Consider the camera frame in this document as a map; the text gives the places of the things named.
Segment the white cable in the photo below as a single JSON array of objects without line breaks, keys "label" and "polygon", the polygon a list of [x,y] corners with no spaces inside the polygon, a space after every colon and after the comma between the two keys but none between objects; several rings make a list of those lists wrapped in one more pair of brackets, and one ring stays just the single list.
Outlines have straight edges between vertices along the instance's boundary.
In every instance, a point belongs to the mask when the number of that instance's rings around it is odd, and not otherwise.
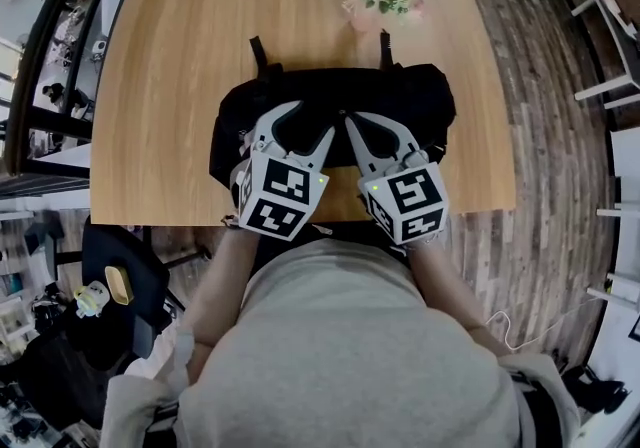
[{"label": "white cable", "polygon": [[582,306],[584,306],[585,304],[588,304],[592,300],[602,300],[602,299],[600,299],[600,297],[593,297],[592,299],[584,301],[579,306],[576,306],[575,308],[570,309],[566,313],[563,313],[562,316],[554,324],[552,324],[550,327],[548,327],[540,336],[538,336],[537,338],[534,338],[532,340],[525,341],[522,345],[518,345],[517,347],[512,347],[511,345],[509,345],[509,342],[507,341],[507,337],[509,336],[509,331],[511,330],[511,319],[509,318],[509,315],[507,315],[504,311],[502,311],[502,310],[496,311],[493,315],[491,315],[491,318],[489,318],[489,320],[487,320],[485,322],[485,325],[488,325],[495,317],[497,317],[498,315],[502,314],[507,319],[507,332],[504,333],[504,344],[507,346],[507,348],[509,350],[511,350],[511,352],[515,352],[516,350],[520,350],[522,347],[525,347],[527,345],[530,345],[531,343],[534,343],[534,342],[538,341],[545,334],[547,334],[551,329],[553,329],[556,325],[558,325],[560,322],[562,322],[564,320],[564,317],[566,317],[567,315],[570,315],[571,313],[575,313]]}]

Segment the railing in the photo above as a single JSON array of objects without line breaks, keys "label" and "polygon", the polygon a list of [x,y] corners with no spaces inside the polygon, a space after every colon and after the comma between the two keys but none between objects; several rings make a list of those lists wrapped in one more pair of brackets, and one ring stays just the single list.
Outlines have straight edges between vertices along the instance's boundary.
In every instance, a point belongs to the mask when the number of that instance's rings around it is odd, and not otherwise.
[{"label": "railing", "polygon": [[[34,129],[75,138],[82,143],[91,140],[91,122],[33,105],[40,70],[47,58],[50,42],[66,2],[67,0],[45,0],[25,46],[11,100],[3,164],[0,165],[0,198],[40,195],[89,186],[89,169],[86,167],[29,158],[29,134]],[[119,0],[111,31],[123,2],[124,0]],[[99,6],[100,0],[91,0],[86,9],[74,44],[60,112],[71,111],[71,94],[76,89],[82,54]]]}]

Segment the white sleeve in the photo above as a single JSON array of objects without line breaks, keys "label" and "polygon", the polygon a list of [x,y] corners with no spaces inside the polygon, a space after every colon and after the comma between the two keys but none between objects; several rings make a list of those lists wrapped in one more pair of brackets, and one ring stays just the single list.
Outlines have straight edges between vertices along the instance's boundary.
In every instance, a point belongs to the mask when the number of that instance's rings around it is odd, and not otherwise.
[{"label": "white sleeve", "polygon": [[511,374],[522,373],[544,387],[558,412],[562,445],[570,446],[580,429],[580,413],[578,406],[565,388],[553,360],[543,354],[511,354],[500,357],[498,362]]},{"label": "white sleeve", "polygon": [[140,448],[156,409],[174,402],[160,381],[118,375],[109,381],[100,448]]}]

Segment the black chair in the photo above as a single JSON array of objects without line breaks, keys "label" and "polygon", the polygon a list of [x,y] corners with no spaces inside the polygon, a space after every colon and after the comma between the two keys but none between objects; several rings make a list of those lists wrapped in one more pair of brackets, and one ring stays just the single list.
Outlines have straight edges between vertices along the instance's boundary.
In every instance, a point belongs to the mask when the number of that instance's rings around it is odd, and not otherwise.
[{"label": "black chair", "polygon": [[162,263],[151,250],[149,230],[143,240],[120,226],[91,224],[88,218],[82,235],[82,282],[88,285],[107,280],[104,269],[117,266],[126,269],[133,301],[122,306],[109,301],[102,311],[101,319],[117,320],[126,325],[129,349],[138,357],[147,358],[153,349],[156,336],[171,322],[164,308],[165,300],[173,307],[184,311],[184,306],[171,293],[169,271],[196,258],[210,259],[206,247],[193,254]]},{"label": "black chair", "polygon": [[38,249],[44,248],[45,261],[49,275],[58,280],[58,265],[74,263],[82,260],[82,251],[58,252],[58,240],[64,238],[64,230],[60,217],[55,212],[46,212],[43,222],[34,222],[24,233],[24,243],[29,256]]}]

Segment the white chair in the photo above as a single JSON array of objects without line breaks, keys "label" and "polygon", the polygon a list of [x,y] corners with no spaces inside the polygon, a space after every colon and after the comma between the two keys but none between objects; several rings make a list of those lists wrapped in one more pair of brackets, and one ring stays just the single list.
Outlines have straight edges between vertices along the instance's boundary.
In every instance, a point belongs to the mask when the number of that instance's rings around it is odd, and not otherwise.
[{"label": "white chair", "polygon": [[[611,146],[614,175],[640,183],[640,127],[611,132]],[[640,198],[615,203],[613,209],[599,208],[596,215],[640,219]]]},{"label": "white chair", "polygon": [[581,101],[604,92],[612,91],[619,87],[633,85],[636,87],[638,94],[632,94],[619,100],[607,102],[604,104],[604,107],[613,108],[640,101],[640,56],[638,56],[638,52],[636,51],[635,43],[626,35],[622,27],[620,27],[618,22],[614,19],[613,15],[607,9],[604,0],[585,0],[571,11],[571,15],[578,16],[593,5],[598,6],[602,17],[609,28],[609,32],[611,32],[611,36],[616,44],[624,71],[620,76],[612,78],[611,80],[594,85],[593,87],[589,87],[583,91],[576,92],[574,97],[576,100]]},{"label": "white chair", "polygon": [[616,274],[607,274],[607,279],[611,279],[611,281],[613,281],[614,283],[624,283],[625,285],[627,285],[626,287],[635,288],[637,290],[635,301],[629,300],[625,297],[620,297],[618,295],[613,295],[611,293],[596,290],[591,287],[587,288],[587,293],[589,295],[592,295],[593,297],[604,299],[607,302],[618,304],[619,306],[625,307],[627,309],[632,309],[640,313],[640,281],[636,281],[635,279],[630,279],[628,277],[623,277]]}]

